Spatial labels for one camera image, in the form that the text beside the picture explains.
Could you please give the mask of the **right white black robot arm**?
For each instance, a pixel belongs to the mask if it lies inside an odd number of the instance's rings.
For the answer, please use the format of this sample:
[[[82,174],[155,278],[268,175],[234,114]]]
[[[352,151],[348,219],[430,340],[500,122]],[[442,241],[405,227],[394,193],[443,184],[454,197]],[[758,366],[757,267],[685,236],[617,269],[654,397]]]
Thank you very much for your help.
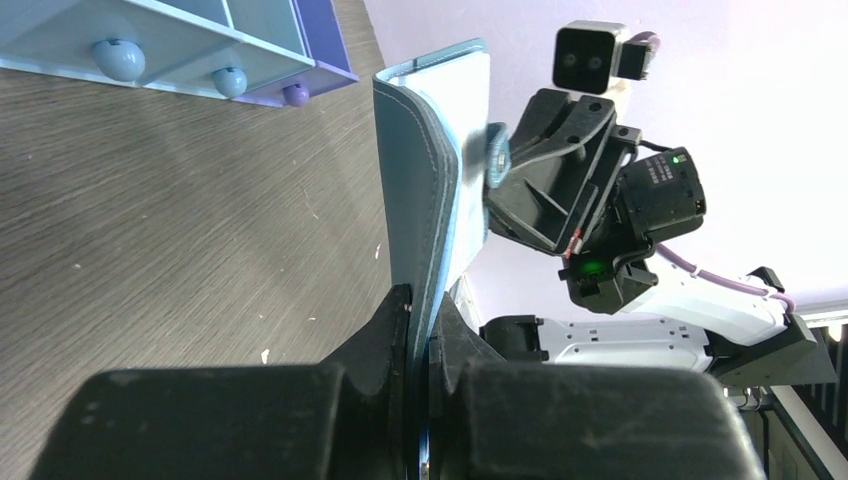
[[[491,230],[555,257],[572,304],[592,320],[509,315],[480,336],[512,361],[680,368],[728,388],[835,383],[821,336],[773,270],[728,279],[667,241],[698,229],[707,202],[682,148],[652,145],[611,100],[534,94],[514,134],[494,134],[484,190]]]

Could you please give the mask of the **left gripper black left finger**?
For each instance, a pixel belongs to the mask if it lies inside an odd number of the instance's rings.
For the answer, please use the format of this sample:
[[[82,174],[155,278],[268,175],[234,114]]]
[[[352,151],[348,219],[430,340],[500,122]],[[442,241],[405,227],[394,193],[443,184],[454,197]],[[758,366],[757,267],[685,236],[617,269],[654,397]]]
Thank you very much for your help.
[[[35,479],[402,479],[407,286],[316,364],[98,373]]]

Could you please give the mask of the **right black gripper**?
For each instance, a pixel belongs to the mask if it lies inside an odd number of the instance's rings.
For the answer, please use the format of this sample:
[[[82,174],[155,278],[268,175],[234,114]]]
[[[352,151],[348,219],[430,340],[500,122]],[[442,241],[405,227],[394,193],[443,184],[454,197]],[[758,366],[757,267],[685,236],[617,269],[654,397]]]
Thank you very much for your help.
[[[560,279],[573,304],[608,315],[659,284],[646,260],[700,228],[707,211],[684,147],[649,143],[655,153],[629,161],[613,184],[627,152],[616,125],[610,99],[538,90],[509,139],[509,171],[486,191],[491,232],[547,255],[572,254],[600,214]]]

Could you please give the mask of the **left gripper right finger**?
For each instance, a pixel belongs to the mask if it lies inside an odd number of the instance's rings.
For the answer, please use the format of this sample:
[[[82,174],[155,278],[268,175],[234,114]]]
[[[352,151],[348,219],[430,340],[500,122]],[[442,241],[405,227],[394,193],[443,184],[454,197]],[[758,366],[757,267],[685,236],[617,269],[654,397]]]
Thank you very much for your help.
[[[433,479],[761,479],[711,378],[508,362],[444,298],[430,343]]]

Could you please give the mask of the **light blue card holder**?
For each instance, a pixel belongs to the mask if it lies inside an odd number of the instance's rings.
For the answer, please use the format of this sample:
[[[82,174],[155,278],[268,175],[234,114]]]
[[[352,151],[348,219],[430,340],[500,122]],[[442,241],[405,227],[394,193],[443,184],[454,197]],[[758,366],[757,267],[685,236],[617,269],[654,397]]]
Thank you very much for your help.
[[[373,77],[391,280],[408,285],[407,367],[425,359],[444,294],[486,236],[490,55],[472,39]]]

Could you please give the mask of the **blue three-compartment organizer tray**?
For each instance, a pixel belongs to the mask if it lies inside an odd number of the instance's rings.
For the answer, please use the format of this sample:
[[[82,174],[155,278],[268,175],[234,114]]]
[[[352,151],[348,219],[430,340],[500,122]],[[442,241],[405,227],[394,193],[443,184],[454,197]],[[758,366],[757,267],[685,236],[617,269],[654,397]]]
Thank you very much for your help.
[[[330,1],[5,1],[1,65],[270,107],[357,81]]]

